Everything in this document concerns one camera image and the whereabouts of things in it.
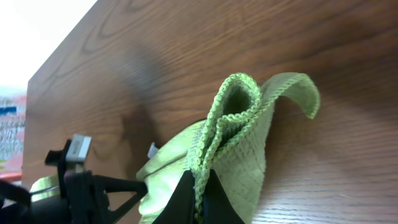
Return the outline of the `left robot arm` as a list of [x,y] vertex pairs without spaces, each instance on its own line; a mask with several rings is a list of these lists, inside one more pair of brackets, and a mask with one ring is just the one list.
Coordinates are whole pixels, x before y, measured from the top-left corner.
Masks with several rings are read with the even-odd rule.
[[[33,202],[33,193],[22,187],[1,181],[1,223],[117,223],[147,193],[144,182],[94,175],[90,171],[65,175],[66,155],[72,141],[66,141],[61,151],[49,151],[45,163],[56,165],[60,193]],[[118,209],[109,209],[108,193],[134,192],[135,195]]]

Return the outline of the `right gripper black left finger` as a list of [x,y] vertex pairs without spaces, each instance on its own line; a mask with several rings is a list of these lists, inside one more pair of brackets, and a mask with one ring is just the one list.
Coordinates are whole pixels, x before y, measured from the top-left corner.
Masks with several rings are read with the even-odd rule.
[[192,173],[189,170],[185,171],[166,207],[153,224],[193,224],[195,222],[194,183]]

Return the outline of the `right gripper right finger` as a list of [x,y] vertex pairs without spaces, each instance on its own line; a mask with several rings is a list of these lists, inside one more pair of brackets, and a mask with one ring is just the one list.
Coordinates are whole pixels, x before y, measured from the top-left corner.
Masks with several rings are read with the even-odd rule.
[[204,224],[244,224],[235,212],[216,174],[211,169],[203,194]]

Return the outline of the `green microfibre cloth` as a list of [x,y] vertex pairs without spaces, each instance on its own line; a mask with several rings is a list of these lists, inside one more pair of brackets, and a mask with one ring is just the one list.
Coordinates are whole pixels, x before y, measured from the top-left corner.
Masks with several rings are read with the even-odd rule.
[[266,138],[281,96],[311,119],[320,107],[319,91],[307,74],[280,73],[263,85],[244,73],[230,75],[206,119],[174,136],[137,172],[148,188],[139,206],[141,223],[153,223],[163,212],[185,171],[194,178],[195,221],[204,221],[205,185],[215,171],[232,207],[244,223],[251,222],[265,177]]

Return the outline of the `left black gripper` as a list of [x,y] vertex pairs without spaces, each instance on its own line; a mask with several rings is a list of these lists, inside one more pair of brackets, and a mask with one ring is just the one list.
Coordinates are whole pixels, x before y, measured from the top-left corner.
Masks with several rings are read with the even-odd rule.
[[[47,166],[57,168],[60,196],[67,203],[70,223],[117,223],[145,196],[146,184],[93,175],[90,171],[68,171],[66,156],[71,145],[68,139],[62,150],[49,151],[45,158]],[[109,196],[116,194],[125,198],[119,207],[111,208]]]

